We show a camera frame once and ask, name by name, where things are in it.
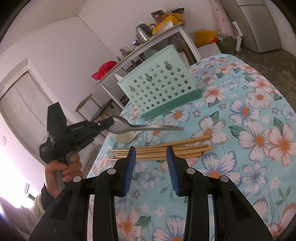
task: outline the white table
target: white table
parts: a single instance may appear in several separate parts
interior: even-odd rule
[[[121,102],[112,95],[112,93],[107,89],[104,82],[109,79],[111,76],[116,74],[118,70],[120,70],[122,67],[124,67],[127,63],[129,63],[131,60],[133,60],[135,57],[139,56],[141,53],[145,52],[147,49],[151,48],[155,44],[159,43],[160,41],[168,38],[169,36],[172,36],[176,33],[179,33],[185,42],[187,43],[188,47],[190,48],[193,56],[196,59],[196,62],[201,60],[201,55],[199,54],[196,46],[194,45],[191,37],[189,36],[188,32],[184,29],[185,24],[179,23],[174,25],[173,27],[163,31],[157,36],[153,36],[151,39],[149,39],[144,44],[140,45],[136,50],[131,52],[129,55],[127,55],[122,61],[120,61],[117,65],[111,69],[108,74],[106,74],[98,83],[96,83],[95,86],[100,85],[110,96],[111,98],[122,108],[124,109],[124,106],[121,104]]]

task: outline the human hand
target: human hand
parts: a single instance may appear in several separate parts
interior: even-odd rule
[[[70,157],[70,162],[71,164],[67,166],[66,164],[61,163],[58,160],[52,160],[45,166],[45,187],[49,195],[53,198],[56,198],[61,192],[59,190],[57,179],[54,174],[56,171],[62,172],[64,182],[70,182],[75,176],[82,176],[82,172],[80,170],[82,164],[77,153],[74,153]]]

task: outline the ceiling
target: ceiling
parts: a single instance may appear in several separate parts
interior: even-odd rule
[[[16,17],[0,43],[0,55],[28,34],[56,21],[77,16],[87,1],[31,0]]]

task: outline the bundle of chopsticks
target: bundle of chopsticks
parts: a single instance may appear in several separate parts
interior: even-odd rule
[[[202,136],[197,138],[190,138],[187,140],[175,141],[171,143],[136,147],[136,161],[165,161],[166,160],[166,148],[172,146],[175,155],[181,158],[192,158],[202,156],[204,151],[213,150],[213,147],[208,145],[194,145],[185,146],[185,144],[196,143],[200,141],[210,140],[211,136]],[[128,155],[129,149],[112,149],[111,152],[115,152],[115,157],[111,158],[112,161],[125,158]]]

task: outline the table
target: table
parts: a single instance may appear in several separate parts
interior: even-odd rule
[[[184,131],[144,131],[126,145],[108,134],[88,177],[114,166],[110,149],[210,134],[211,140],[196,145],[208,144],[214,150],[187,159],[188,165],[206,176],[227,175],[272,235],[278,235],[296,214],[294,110],[266,78],[231,55],[203,59],[190,71],[203,91],[202,98],[148,121],[131,102],[121,114],[131,124],[164,123],[184,127]],[[123,233],[118,229],[123,240],[183,240],[187,199],[173,192],[166,161],[137,161],[130,190],[126,197],[115,198],[115,208],[118,224],[130,220],[126,225],[137,230]],[[213,206],[209,208],[211,237]]]
[[[185,24],[184,23],[178,23],[174,25],[173,27],[163,31],[160,34],[154,35],[152,38],[150,38],[147,42],[144,44],[140,45],[136,50],[131,52],[129,55],[127,55],[122,61],[120,61],[117,65],[115,65],[101,80],[98,81],[98,83],[95,84],[95,86],[100,85],[110,96],[111,98],[122,108],[124,109],[124,106],[122,103],[112,95],[110,90],[106,87],[104,82],[108,80],[111,76],[116,74],[118,70],[120,70],[122,67],[124,67],[127,63],[129,63],[131,60],[133,60],[135,57],[137,57],[139,54],[145,52],[147,49],[151,48],[155,44],[159,43],[160,41],[179,33],[185,42],[187,43],[189,49],[192,51],[193,56],[196,59],[196,62],[200,61],[201,56],[194,45],[191,37],[189,36],[188,32],[184,28]]]

